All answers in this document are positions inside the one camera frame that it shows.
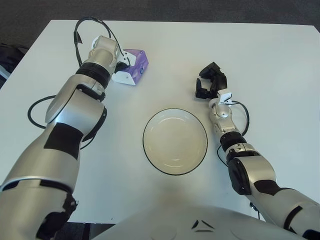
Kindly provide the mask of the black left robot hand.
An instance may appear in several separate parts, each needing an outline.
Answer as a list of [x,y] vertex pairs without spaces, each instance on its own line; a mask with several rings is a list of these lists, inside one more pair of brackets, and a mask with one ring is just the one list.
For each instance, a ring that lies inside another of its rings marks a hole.
[[129,68],[130,66],[125,64],[124,62],[118,62],[116,64],[114,73],[116,74],[117,72],[127,72]]

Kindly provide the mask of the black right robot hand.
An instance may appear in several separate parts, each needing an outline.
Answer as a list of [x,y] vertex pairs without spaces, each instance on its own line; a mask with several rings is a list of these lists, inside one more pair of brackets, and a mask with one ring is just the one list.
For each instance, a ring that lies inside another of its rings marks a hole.
[[[210,81],[209,89],[202,87],[201,79]],[[212,62],[200,71],[199,78],[196,79],[195,97],[198,99],[215,99],[218,98],[218,91],[227,87],[227,77],[221,71],[221,68],[215,62]]]

